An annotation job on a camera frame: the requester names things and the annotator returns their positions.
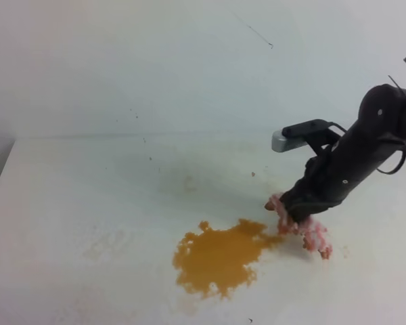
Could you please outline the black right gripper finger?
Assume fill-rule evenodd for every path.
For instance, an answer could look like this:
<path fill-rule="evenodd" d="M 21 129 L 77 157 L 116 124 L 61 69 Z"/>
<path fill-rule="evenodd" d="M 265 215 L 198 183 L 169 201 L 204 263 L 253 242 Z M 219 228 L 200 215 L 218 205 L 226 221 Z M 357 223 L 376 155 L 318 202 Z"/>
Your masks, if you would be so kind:
<path fill-rule="evenodd" d="M 320 203 L 298 203 L 289 208 L 289 216 L 295 223 L 305 222 L 311 215 L 328 210 L 328 206 Z"/>

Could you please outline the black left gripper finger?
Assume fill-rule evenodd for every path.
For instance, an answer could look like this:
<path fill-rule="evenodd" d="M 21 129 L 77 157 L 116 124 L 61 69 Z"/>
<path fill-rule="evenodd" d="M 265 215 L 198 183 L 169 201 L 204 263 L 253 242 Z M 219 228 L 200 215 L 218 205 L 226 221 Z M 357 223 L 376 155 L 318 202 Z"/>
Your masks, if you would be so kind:
<path fill-rule="evenodd" d="M 306 201 L 304 196 L 301 193 L 298 193 L 295 189 L 284 192 L 279 200 L 287 212 L 296 209 Z"/>

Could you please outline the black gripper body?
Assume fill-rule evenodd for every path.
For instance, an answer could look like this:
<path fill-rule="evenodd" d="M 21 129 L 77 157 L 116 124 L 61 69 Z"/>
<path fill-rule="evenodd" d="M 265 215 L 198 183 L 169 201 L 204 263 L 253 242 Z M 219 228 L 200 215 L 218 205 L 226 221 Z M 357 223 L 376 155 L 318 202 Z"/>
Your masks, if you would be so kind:
<path fill-rule="evenodd" d="M 358 127 L 351 127 L 331 148 L 309 162 L 302 179 L 292 189 L 306 202 L 332 208 L 388 158 L 388 144 L 368 137 Z"/>

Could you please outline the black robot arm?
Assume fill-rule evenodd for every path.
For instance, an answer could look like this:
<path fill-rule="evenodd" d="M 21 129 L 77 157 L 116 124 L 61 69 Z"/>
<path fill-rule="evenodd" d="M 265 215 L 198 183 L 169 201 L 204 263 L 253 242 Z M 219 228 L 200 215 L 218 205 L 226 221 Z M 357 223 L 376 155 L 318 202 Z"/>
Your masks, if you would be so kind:
<path fill-rule="evenodd" d="M 370 89 L 361 101 L 357 120 L 338 135 L 335 123 L 315 119 L 275 132 L 271 147 L 287 152 L 308 145 L 315 156 L 305 172 L 280 201 L 296 223 L 340 205 L 364 179 L 390 158 L 406 159 L 406 89 L 383 84 Z"/>

